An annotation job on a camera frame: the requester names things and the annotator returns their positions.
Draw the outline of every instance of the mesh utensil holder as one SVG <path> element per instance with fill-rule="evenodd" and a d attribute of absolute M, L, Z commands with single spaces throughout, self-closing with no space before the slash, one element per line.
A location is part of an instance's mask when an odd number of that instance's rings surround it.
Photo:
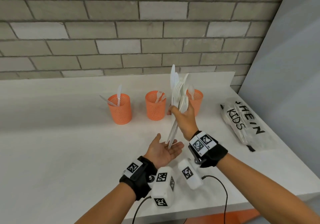
<path fill-rule="evenodd" d="M 162 93 L 159 102 L 155 103 L 157 100 L 157 92 L 151 91 L 146 94 L 146 115 L 149 119 L 158 121 L 164 118 L 166 114 L 166 98 L 162 101 L 164 93 Z"/>
<path fill-rule="evenodd" d="M 201 103 L 202 103 L 203 93 L 200 92 L 199 90 L 195 89 L 194 95 L 193 95 L 194 100 L 191 99 L 192 98 L 191 94 L 188 91 L 186 92 L 186 95 L 188 96 L 190 103 L 194 108 L 194 115 L 197 116 L 198 112 L 200 110 Z"/>
<path fill-rule="evenodd" d="M 115 105 L 118 105 L 117 94 L 112 95 L 108 98 L 108 100 Z M 127 124 L 131 121 L 131 104 L 130 97 L 128 95 L 121 93 L 119 107 L 115 107 L 110 104 L 108 104 L 108 106 L 111 112 L 112 119 L 116 124 Z"/>

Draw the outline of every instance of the forearm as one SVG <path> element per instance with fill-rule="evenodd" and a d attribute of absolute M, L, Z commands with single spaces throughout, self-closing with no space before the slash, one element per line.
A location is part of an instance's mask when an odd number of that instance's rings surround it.
<path fill-rule="evenodd" d="M 119 183 L 75 224 L 121 224 L 135 200 L 134 191 L 127 184 Z"/>
<path fill-rule="evenodd" d="M 217 167 L 270 223 L 320 223 L 320 217 L 299 198 L 232 155 L 227 154 Z"/>

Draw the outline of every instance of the white countertop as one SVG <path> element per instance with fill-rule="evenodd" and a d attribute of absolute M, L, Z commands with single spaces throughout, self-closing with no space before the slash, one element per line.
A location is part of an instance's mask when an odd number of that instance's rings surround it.
<path fill-rule="evenodd" d="M 229 87 L 234 72 L 193 73 L 204 98 L 198 127 L 213 135 L 231 154 L 270 177 L 302 200 L 320 193 L 320 180 L 273 132 L 277 149 L 250 152 L 220 117 L 220 103 L 238 97 Z M 99 94 L 115 94 L 119 83 L 131 97 L 133 119 L 113 123 Z M 143 155 L 159 132 L 165 141 L 171 119 L 151 121 L 145 113 L 145 94 L 170 94 L 169 75 L 15 80 L 0 82 L 0 220 L 6 224 L 74 223 L 118 183 L 130 162 Z M 225 192 L 214 179 L 190 190 L 176 164 L 190 157 L 186 147 L 170 163 L 178 177 L 175 202 L 159 209 L 152 200 L 140 208 L 135 223 L 181 219 L 224 210 Z M 227 211 L 250 209 L 246 198 L 217 168 L 200 174 L 218 177 L 228 191 Z M 139 202 L 123 223 L 132 221 Z"/>

